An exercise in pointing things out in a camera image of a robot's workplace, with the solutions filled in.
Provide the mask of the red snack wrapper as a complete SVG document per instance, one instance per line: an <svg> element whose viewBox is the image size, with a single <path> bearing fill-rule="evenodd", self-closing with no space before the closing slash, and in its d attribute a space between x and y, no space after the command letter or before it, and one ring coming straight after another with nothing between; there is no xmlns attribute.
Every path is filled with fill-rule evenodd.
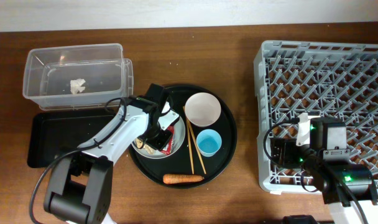
<svg viewBox="0 0 378 224"><path fill-rule="evenodd" d="M167 130L170 131L172 135L174 135L175 130L173 126L169 126ZM168 144L161 150L161 153L165 155L170 155L172 151L172 145L173 145L173 137L171 137Z"/></svg>

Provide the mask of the light blue cup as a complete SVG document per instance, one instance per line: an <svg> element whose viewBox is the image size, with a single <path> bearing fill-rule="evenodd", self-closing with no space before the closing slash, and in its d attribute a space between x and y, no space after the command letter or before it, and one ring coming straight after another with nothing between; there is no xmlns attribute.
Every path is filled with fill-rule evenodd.
<svg viewBox="0 0 378 224"><path fill-rule="evenodd" d="M213 129L205 129L197 135L196 145L202 156L212 157L221 148L222 139L217 131Z"/></svg>

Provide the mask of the white tissue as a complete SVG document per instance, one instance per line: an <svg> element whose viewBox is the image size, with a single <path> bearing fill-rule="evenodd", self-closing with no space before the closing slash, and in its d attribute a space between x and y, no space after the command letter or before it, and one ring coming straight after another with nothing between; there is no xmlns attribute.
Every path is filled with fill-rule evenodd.
<svg viewBox="0 0 378 224"><path fill-rule="evenodd" d="M85 90L85 86L83 86L85 83L86 81L82 78L71 80L70 81L71 94L75 95L75 94L83 92Z"/></svg>

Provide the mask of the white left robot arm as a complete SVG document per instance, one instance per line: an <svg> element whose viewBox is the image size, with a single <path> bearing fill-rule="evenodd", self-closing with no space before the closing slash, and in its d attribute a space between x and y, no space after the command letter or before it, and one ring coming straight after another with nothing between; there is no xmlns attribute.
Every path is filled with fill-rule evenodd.
<svg viewBox="0 0 378 224"><path fill-rule="evenodd" d="M44 210L67 223L113 223L111 203L114 165L137 139L156 150L172 138L168 127L179 120L169 96L120 98L114 118L76 150L55 158Z"/></svg>

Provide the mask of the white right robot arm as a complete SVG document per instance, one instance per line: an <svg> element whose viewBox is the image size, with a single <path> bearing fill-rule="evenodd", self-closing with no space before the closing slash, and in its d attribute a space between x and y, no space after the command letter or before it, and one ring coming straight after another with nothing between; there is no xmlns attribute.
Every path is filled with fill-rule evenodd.
<svg viewBox="0 0 378 224"><path fill-rule="evenodd" d="M350 161L345 123L303 113L285 124L298 126L297 138L273 138L263 148L270 162L312 176L335 223L378 223L377 187L365 165Z"/></svg>

